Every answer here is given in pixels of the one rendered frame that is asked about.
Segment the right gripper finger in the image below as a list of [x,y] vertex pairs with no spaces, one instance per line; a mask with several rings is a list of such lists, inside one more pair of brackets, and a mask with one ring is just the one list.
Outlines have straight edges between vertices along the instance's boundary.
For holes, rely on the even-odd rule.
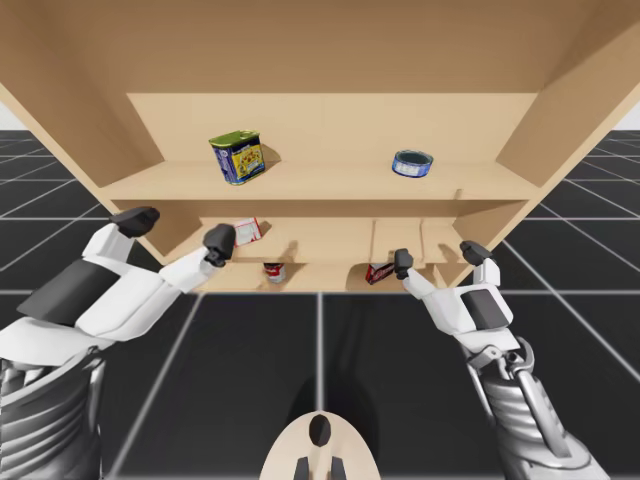
[[474,284],[501,285],[501,271],[491,251],[470,240],[462,241],[460,250],[463,258],[474,267]]
[[436,291],[436,286],[413,268],[414,259],[406,248],[394,252],[394,272],[403,288],[421,300]]

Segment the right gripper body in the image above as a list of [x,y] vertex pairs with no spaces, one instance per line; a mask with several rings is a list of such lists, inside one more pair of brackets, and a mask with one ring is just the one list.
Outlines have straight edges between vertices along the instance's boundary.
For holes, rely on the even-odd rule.
[[435,326],[452,336],[506,328],[514,318],[498,288],[488,283],[437,288],[423,280],[422,301]]

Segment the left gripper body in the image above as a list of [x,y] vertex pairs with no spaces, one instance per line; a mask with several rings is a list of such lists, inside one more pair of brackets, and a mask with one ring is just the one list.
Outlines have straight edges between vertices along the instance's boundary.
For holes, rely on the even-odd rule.
[[26,317],[110,341],[145,334],[175,301],[158,273],[107,260],[77,259],[18,307]]

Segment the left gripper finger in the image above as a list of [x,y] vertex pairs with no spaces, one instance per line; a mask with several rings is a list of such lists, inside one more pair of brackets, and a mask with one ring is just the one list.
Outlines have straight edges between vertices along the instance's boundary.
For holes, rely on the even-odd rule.
[[129,254],[135,240],[149,233],[160,218],[153,207],[136,207],[109,218],[81,254],[81,260],[103,268],[130,268]]
[[236,231],[232,225],[218,224],[203,237],[202,246],[163,267],[159,275],[183,293],[204,285],[231,259]]

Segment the green and blue rectangular can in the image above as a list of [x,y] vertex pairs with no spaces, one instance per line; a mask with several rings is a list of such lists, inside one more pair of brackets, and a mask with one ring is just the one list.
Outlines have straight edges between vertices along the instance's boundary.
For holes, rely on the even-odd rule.
[[255,130],[237,130],[209,140],[224,180],[242,185],[266,170],[260,134]]

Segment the blue flat can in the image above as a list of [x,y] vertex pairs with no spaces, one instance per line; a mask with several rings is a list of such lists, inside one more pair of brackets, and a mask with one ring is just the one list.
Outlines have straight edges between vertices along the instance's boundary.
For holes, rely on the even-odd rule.
[[392,170],[408,178],[425,177],[433,164],[433,157],[417,150],[401,150],[394,155]]

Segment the red and white carton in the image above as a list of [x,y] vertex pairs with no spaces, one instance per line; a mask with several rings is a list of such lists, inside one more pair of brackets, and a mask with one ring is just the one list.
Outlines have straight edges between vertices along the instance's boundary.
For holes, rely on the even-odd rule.
[[255,217],[240,220],[234,224],[235,246],[253,243],[262,238],[259,222]]

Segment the tan robot part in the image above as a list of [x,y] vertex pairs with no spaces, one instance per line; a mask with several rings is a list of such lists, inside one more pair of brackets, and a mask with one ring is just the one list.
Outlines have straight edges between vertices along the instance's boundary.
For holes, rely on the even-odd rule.
[[307,413],[274,441],[259,480],[381,480],[360,433],[342,417]]

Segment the pale wooden shelf unit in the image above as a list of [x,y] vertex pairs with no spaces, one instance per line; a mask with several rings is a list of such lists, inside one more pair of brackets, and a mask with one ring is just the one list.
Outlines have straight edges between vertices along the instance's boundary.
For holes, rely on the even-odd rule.
[[[0,101],[161,263],[255,217],[209,290],[363,291],[407,248],[441,286],[640,101],[640,0],[0,0]],[[224,180],[209,140],[255,130]],[[429,173],[394,155],[433,157]]]

